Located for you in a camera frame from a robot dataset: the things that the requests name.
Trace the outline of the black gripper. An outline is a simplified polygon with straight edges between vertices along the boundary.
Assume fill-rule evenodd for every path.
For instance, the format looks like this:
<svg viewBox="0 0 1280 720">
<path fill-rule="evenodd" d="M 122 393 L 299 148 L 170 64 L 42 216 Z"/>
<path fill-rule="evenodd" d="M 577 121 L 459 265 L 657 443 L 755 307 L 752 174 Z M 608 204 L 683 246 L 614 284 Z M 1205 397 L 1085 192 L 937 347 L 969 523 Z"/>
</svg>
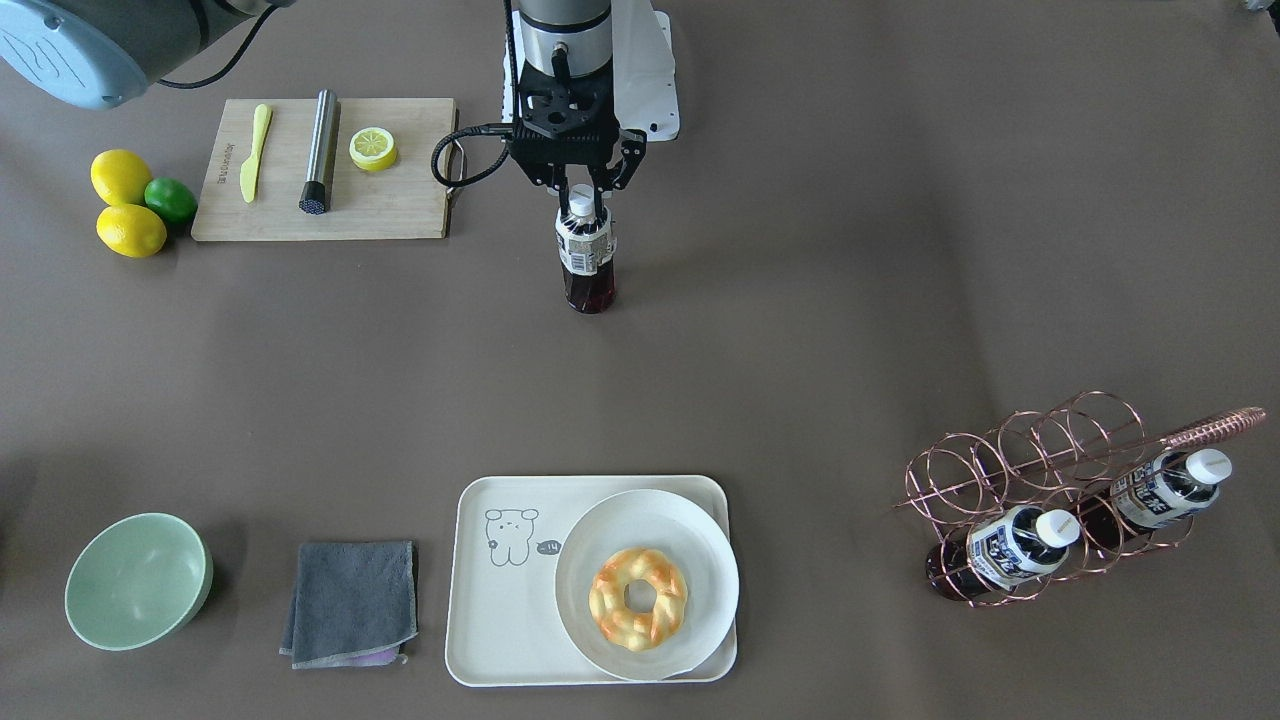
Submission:
<svg viewBox="0 0 1280 720">
<path fill-rule="evenodd" d="M 626 188 L 646 151 L 646 132 L 621 127 L 614 115 L 613 70 L 602 68 L 562 85 L 524 68 L 517 96 L 509 155 L 534 184 L 554 188 L 561 215 L 570 214 L 572 193 L 563 168 L 586 167 L 595 186 L 596 225 L 607 225 L 607 200 Z"/>
</svg>

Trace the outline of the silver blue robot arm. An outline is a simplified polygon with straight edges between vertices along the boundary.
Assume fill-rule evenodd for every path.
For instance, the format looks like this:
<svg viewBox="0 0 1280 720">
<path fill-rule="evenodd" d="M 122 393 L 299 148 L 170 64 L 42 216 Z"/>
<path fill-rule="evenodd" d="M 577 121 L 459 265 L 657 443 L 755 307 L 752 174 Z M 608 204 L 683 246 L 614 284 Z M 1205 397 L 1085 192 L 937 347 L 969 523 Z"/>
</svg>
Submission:
<svg viewBox="0 0 1280 720">
<path fill-rule="evenodd" d="M 570 209 L 566 172 L 591 177 L 593 209 L 627 187 L 650 141 L 678 133 L 667 18 L 649 1 L 507 1 L 500 120 L 444 136 L 497 137 Z M 119 108 L 154 86 L 196 90 L 232 72 L 291 1 L 5 1 L 3 60 L 50 96 Z"/>
</svg>

